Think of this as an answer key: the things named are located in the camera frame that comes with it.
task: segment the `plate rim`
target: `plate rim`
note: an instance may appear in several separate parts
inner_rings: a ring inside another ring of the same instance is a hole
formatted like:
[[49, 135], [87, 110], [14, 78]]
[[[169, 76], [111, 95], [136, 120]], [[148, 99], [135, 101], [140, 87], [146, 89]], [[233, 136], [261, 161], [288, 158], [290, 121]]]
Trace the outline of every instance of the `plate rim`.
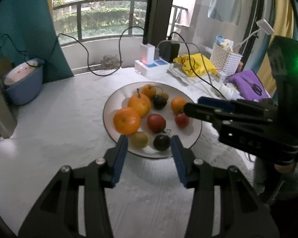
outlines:
[[[117, 144], [117, 141], [115, 141], [115, 140], [113, 139], [113, 137], [109, 134], [109, 132], [108, 132], [108, 130], [107, 130], [107, 128], [106, 128], [106, 125], [105, 125], [105, 119], [104, 119], [104, 111], [105, 111], [105, 107], [106, 107], [106, 105], [107, 105], [108, 100], [109, 100], [109, 99], [111, 98], [111, 96], [114, 95], [117, 91], [121, 90], [122, 88], [124, 88], [124, 87], [126, 87], [126, 86], [129, 86], [129, 85], [131, 85], [131, 84], [136, 84], [136, 83], [157, 83], [157, 84], [163, 84], [163, 85], [166, 85], [166, 86], [169, 86], [169, 87], [172, 87], [172, 88], [177, 89], [176, 87], [170, 86], [170, 85], [165, 84], [165, 83], [151, 82], [151, 81], [133, 82], [133, 83], [126, 84], [126, 85], [120, 87], [119, 89], [116, 89], [116, 90], [115, 90], [115, 91], [108, 97], [108, 99], [106, 100], [105, 105], [104, 105], [104, 107], [103, 107], [103, 125], [104, 125], [104, 128], [105, 128], [105, 130], [106, 130], [108, 136], [109, 136], [109, 137], [112, 139], [112, 141], [115, 142], [116, 144]], [[179, 89], [177, 89], [177, 90], [180, 91], [180, 92], [181, 92], [182, 94], [184, 94], [185, 96], [187, 96], [187, 97], [191, 100], [191, 102], [194, 103], [194, 101], [192, 100], [191, 97], [189, 97], [189, 96], [188, 96], [187, 94], [185, 94], [183, 91], [181, 91], [181, 90], [179, 90]], [[201, 129], [200, 129], [199, 136], [198, 136], [198, 138], [195, 140], [195, 142], [194, 142], [188, 149], [192, 148], [192, 147], [196, 144], [196, 142], [198, 141], [199, 137], [201, 136], [202, 126], [203, 126], [203, 122], [201, 121]], [[139, 157], [143, 157], [143, 158], [147, 158], [147, 159], [151, 159], [151, 160], [167, 159], [167, 158], [172, 158], [172, 157], [173, 157], [173, 155], [170, 155], [170, 156], [166, 156], [166, 157], [157, 157], [157, 158], [154, 158], [154, 157], [149, 157], [149, 156], [139, 155], [139, 154], [136, 154], [136, 153], [131, 152], [131, 151], [129, 151], [129, 150], [128, 150], [127, 152], [129, 152], [129, 153], [131, 153], [131, 154], [133, 154], [133, 155], [136, 155], [136, 156], [139, 156]]]

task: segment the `white plate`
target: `white plate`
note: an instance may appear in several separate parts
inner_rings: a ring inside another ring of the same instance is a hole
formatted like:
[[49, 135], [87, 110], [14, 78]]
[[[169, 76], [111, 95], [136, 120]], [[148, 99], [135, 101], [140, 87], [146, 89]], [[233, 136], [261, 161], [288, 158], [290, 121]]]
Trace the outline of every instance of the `white plate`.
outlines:
[[[117, 110], [121, 109], [122, 107], [127, 106], [128, 99], [137, 93], [137, 89], [143, 87], [146, 84], [152, 84], [154, 86], [161, 87], [162, 90], [169, 94], [169, 99], [167, 105], [162, 110], [155, 110], [152, 106], [149, 114], [157, 113], [164, 117], [166, 120], [166, 129], [171, 129], [172, 132], [170, 134], [170, 137], [173, 135], [178, 135], [183, 147], [190, 148], [194, 145], [194, 143], [198, 140], [201, 130], [202, 130], [202, 121], [190, 118], [190, 124], [185, 129], [179, 129], [177, 125], [175, 124], [174, 117], [171, 110], [171, 100], [174, 97], [182, 97], [187, 102], [193, 102], [191, 98], [189, 98], [187, 95], [185, 95], [180, 90], [162, 84], [162, 83], [155, 83], [155, 82], [138, 82], [138, 83], [132, 83], [126, 86], [123, 86], [122, 88], [116, 90], [107, 100], [104, 110], [103, 110], [103, 121], [104, 126], [109, 134], [109, 136], [117, 142], [120, 136], [120, 133], [118, 133], [115, 130], [114, 124], [113, 124], [113, 117], [114, 114], [117, 112]], [[157, 151], [153, 147], [153, 140], [157, 135], [160, 135], [162, 133], [154, 134], [152, 133], [148, 126], [147, 126], [147, 114], [143, 118], [141, 118], [141, 126], [139, 128], [139, 131], [145, 131], [149, 134], [150, 140], [149, 145], [145, 147], [144, 149], [137, 149], [133, 147], [133, 145], [129, 142], [128, 145], [128, 151], [139, 155], [143, 157], [148, 158], [166, 158], [172, 156], [171, 148], [167, 149], [166, 151]]]

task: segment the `white lamp head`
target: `white lamp head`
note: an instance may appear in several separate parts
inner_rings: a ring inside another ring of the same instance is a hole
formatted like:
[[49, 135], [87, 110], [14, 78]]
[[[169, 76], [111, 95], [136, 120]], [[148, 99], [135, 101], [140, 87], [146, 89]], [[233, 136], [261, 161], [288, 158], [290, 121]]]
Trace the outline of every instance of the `white lamp head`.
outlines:
[[256, 22], [257, 26], [263, 30], [267, 35], [271, 35], [274, 33], [274, 29], [269, 25], [269, 23], [265, 19], [261, 19]]

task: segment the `tangerine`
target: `tangerine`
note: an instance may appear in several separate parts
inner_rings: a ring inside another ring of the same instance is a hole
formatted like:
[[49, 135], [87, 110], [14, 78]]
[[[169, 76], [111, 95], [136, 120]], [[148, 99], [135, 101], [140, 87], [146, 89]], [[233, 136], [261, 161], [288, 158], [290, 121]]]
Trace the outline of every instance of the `tangerine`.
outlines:
[[155, 86], [153, 86], [151, 84], [147, 84], [142, 87], [141, 93], [146, 95], [150, 100], [152, 100], [154, 98], [154, 96], [156, 95], [157, 90], [156, 90]]
[[140, 117], [144, 117], [151, 109], [151, 102], [146, 95], [139, 93], [139, 89], [137, 89], [137, 92], [138, 94], [133, 95], [128, 100], [127, 106], [135, 109]]
[[123, 107], [115, 113], [113, 122], [120, 134], [131, 135], [139, 129], [141, 119], [135, 109]]
[[187, 103], [182, 97], [175, 97], [171, 100], [171, 109], [174, 114], [183, 113], [184, 105]]

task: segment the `kiwi fruit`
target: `kiwi fruit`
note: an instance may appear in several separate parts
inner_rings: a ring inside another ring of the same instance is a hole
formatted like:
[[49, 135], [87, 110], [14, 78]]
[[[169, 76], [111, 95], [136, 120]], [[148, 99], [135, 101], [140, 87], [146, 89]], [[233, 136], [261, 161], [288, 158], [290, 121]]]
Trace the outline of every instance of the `kiwi fruit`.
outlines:
[[129, 140], [137, 149], [143, 149], [149, 144], [149, 135], [146, 132], [137, 131], [129, 136]]
[[169, 95], [166, 92], [159, 92], [158, 96], [163, 97], [165, 100], [169, 99]]

